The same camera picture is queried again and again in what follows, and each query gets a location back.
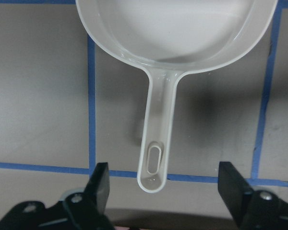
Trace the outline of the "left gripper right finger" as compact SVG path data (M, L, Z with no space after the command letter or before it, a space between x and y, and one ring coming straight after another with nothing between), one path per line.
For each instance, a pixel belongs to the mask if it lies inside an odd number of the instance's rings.
M219 163L218 192L240 230L288 230L288 203L254 189L229 161Z

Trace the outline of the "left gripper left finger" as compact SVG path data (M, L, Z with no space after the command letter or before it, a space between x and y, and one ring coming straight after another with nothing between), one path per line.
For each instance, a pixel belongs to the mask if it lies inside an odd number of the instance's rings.
M113 230L105 215L109 196L108 163L98 163L86 187L46 208L40 201L12 207L0 220L0 230Z

